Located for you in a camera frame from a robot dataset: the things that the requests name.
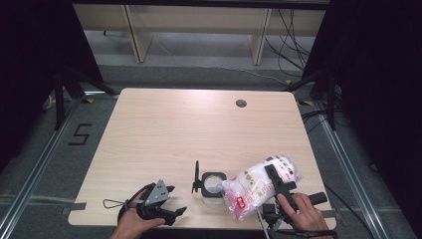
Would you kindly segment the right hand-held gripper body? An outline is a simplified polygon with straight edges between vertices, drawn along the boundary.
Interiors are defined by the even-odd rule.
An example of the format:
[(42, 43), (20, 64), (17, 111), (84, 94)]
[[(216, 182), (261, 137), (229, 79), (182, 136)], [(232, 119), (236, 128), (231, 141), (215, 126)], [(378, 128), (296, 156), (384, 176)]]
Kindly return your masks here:
[(309, 232), (283, 231), (279, 229), (283, 222), (290, 224), (292, 220), (288, 217), (283, 208), (280, 206), (277, 195), (283, 194), (289, 201), (290, 205), (295, 210), (297, 210), (298, 207), (294, 203), (291, 193), (291, 190), (295, 188), (296, 184), (294, 182), (283, 183), (282, 186), (275, 188), (276, 202), (273, 204), (264, 203), (262, 205), (262, 209), (257, 210), (258, 219), (261, 223), (266, 239), (282, 239), (285, 235), (292, 235), (302, 238), (315, 238), (328, 235), (327, 230)]

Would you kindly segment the black curtain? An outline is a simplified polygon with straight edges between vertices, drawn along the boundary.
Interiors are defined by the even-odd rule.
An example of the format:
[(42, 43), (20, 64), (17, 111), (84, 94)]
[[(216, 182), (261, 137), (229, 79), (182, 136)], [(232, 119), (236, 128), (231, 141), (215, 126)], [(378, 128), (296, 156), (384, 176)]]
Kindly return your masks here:
[(305, 72), (327, 70), (422, 239), (422, 0), (330, 0)]
[(67, 69), (103, 79), (73, 1), (0, 0), (0, 172)]

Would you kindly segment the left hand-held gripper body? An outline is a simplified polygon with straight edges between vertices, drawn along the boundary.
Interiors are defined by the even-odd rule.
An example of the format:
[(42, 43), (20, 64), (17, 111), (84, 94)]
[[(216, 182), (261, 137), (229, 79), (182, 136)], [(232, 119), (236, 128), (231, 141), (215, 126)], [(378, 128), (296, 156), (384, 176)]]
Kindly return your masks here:
[(168, 198), (169, 191), (162, 179), (146, 185), (140, 198), (135, 201), (138, 216), (144, 220), (162, 218), (168, 221), (168, 213), (161, 208)]

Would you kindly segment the person's right hand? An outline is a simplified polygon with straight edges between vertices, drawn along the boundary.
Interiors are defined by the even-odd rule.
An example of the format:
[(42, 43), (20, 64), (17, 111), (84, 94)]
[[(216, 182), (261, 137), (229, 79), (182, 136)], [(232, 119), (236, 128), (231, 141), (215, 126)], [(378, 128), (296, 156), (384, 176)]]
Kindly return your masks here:
[(298, 207), (298, 211), (290, 205), (283, 194), (278, 194), (277, 198), (285, 213), (292, 220), (291, 225), (294, 229), (309, 232), (328, 230), (322, 213), (311, 204), (310, 198), (307, 195), (295, 193), (292, 196), (294, 203)]

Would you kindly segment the red and white sugar pouch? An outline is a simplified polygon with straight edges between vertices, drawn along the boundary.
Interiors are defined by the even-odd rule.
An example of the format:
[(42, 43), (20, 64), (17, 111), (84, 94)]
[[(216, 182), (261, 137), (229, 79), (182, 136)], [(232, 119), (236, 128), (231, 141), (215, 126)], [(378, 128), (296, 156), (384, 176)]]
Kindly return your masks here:
[(223, 197), (237, 220), (244, 220), (257, 207), (276, 195), (265, 167), (272, 165), (284, 183), (300, 180), (295, 164), (284, 155), (273, 155), (251, 166), (232, 179), (221, 182)]

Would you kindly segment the grey tape strip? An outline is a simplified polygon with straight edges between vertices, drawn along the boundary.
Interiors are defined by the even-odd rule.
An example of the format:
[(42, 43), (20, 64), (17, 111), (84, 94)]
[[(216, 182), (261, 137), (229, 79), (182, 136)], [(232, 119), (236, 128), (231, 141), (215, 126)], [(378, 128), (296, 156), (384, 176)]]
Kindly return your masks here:
[(72, 211), (76, 211), (76, 210), (85, 210), (87, 206), (86, 202), (82, 202), (82, 203), (73, 203), (72, 205), (70, 205), (69, 207), (65, 207), (62, 210), (62, 214), (63, 215), (69, 215)]

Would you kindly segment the clear container with black lid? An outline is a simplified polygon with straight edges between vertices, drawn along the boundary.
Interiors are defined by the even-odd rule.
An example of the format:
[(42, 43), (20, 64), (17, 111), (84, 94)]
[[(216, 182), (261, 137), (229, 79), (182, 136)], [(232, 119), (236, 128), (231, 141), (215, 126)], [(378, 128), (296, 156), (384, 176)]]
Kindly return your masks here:
[(227, 176), (223, 172), (206, 171), (200, 173), (199, 161), (196, 161), (191, 192), (200, 192), (204, 204), (222, 204), (224, 202), (222, 182), (226, 179)]

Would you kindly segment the light wooden desk frame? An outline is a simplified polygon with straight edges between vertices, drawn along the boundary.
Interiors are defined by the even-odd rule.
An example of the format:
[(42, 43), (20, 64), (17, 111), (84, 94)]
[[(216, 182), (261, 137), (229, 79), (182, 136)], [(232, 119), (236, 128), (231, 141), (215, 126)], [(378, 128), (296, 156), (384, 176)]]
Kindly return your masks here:
[(145, 61), (155, 33), (209, 33), (246, 35), (252, 63), (261, 63), (264, 38), (288, 33), (282, 26), (291, 19), (290, 32), (314, 37), (319, 30), (322, 10), (225, 8), (189, 6), (73, 5), (85, 30), (123, 31), (129, 36), (135, 60)]

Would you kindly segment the person's left hand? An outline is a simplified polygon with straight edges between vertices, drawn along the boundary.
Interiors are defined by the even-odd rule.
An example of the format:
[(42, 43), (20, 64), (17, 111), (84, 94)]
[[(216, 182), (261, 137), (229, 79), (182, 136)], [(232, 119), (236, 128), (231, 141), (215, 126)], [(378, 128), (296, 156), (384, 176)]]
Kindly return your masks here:
[(139, 239), (139, 237), (149, 229), (163, 225), (165, 220), (163, 218), (153, 218), (143, 220), (136, 212), (136, 200), (144, 194), (144, 191), (139, 192), (131, 201), (127, 209), (121, 215), (117, 226), (114, 228), (109, 239)]

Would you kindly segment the black metal stand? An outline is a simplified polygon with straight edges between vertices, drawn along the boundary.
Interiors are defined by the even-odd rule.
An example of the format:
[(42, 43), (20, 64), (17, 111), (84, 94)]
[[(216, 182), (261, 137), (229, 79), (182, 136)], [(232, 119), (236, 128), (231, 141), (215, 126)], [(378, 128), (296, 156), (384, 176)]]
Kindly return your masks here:
[(55, 129), (59, 129), (65, 121), (65, 100), (64, 90), (66, 90), (73, 100), (81, 100), (86, 94), (80, 85), (80, 82), (86, 82), (89, 85), (101, 90), (102, 92), (116, 96), (118, 91), (108, 87), (102, 78), (91, 78), (81, 71), (70, 67), (62, 67), (57, 71), (55, 76), (55, 100), (56, 100), (56, 125)]
[(318, 70), (307, 76), (302, 76), (302, 79), (291, 86), (286, 88), (286, 92), (292, 93), (295, 90), (313, 83), (314, 86), (311, 89), (310, 96), (313, 100), (321, 100), (323, 96), (326, 96), (326, 113), (328, 125), (332, 130), (335, 130), (334, 124), (334, 105), (335, 105), (335, 79), (329, 71)]

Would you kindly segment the aluminium floor rail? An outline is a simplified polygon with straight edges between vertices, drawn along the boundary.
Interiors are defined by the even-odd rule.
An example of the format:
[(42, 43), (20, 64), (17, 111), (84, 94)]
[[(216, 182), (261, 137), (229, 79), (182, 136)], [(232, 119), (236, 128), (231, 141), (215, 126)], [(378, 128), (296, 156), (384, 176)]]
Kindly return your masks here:
[(366, 220), (368, 228), (374, 239), (389, 239), (388, 233), (382, 223), (382, 220), (370, 200), (362, 182), (360, 181), (353, 165), (350, 162), (343, 144), (341, 143), (336, 131), (328, 122), (328, 117), (319, 116), (325, 134), (334, 150), (336, 158), (342, 168), (345, 178), (351, 188), (351, 191), (361, 209), (363, 217)]
[(15, 196), (10, 204), (9, 209), (4, 214), (0, 222), (0, 239), (9, 239), (15, 226), (17, 225), (25, 207), (33, 194), (34, 190), (39, 184), (48, 164), (50, 163), (57, 146), (63, 138), (63, 135), (68, 127), (70, 119), (73, 117), (75, 110), (80, 106), (81, 100), (74, 100), (65, 113), (60, 126), (54, 130), (46, 147), (37, 159), (33, 169), (27, 177), (19, 193)]

